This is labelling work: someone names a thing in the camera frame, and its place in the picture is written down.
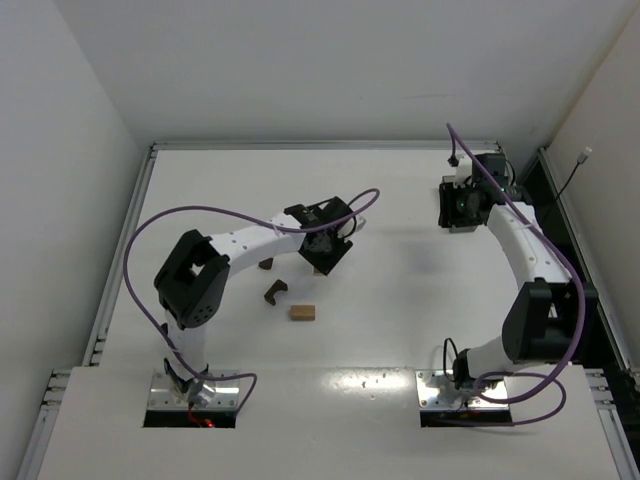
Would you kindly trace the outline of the dark brown arch block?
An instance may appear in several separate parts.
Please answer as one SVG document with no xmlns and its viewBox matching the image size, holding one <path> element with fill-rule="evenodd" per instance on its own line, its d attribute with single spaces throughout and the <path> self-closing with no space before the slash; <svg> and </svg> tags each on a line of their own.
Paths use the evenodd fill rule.
<svg viewBox="0 0 640 480">
<path fill-rule="evenodd" d="M 288 284 L 281 279 L 277 279 L 264 293 L 264 300 L 271 306 L 277 304 L 276 295 L 280 292 L 287 292 L 289 289 Z"/>
</svg>

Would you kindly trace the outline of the thick light wood block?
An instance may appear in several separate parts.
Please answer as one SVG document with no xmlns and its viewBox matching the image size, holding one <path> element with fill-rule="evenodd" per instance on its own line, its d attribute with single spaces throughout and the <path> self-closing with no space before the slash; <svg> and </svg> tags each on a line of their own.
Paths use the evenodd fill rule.
<svg viewBox="0 0 640 480">
<path fill-rule="evenodd" d="M 292 321 L 314 321 L 316 319 L 315 305 L 292 305 L 289 309 L 289 318 Z"/>
</svg>

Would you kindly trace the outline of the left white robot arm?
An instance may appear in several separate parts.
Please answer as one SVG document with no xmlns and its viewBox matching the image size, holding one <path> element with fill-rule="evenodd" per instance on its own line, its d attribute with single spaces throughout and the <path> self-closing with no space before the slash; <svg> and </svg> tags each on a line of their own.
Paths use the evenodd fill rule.
<svg viewBox="0 0 640 480">
<path fill-rule="evenodd" d="M 298 253 L 324 275 L 352 247 L 357 229 L 353 210 L 338 197 L 324 204 L 293 205 L 268 220 L 266 227 L 205 236 L 184 233 L 154 279 L 165 311 L 162 325 L 178 354 L 192 369 L 207 374 L 204 360 L 206 323 L 219 310 L 226 283 L 241 271 Z"/>
</svg>

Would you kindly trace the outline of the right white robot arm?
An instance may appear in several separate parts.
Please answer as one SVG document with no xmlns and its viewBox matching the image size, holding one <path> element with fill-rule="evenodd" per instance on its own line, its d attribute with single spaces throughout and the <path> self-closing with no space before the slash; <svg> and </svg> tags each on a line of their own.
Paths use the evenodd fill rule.
<svg viewBox="0 0 640 480">
<path fill-rule="evenodd" d="M 530 195 L 516 184 L 503 154 L 480 154 L 475 160 L 457 154 L 449 163 L 455 172 L 439 185 L 439 226 L 452 233 L 487 227 L 518 288 L 500 335 L 457 353 L 455 387 L 469 389 L 476 379 L 489 381 L 501 372 L 582 360 L 594 324 L 596 288 L 572 276 L 552 251 Z"/>
</svg>

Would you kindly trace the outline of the dark brown wood cube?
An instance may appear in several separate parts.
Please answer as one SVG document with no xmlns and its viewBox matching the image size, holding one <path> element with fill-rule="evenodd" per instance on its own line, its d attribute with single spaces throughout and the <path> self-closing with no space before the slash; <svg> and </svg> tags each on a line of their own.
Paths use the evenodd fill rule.
<svg viewBox="0 0 640 480">
<path fill-rule="evenodd" d="M 274 259 L 268 258 L 258 263 L 258 267 L 262 270 L 271 270 L 273 267 Z"/>
</svg>

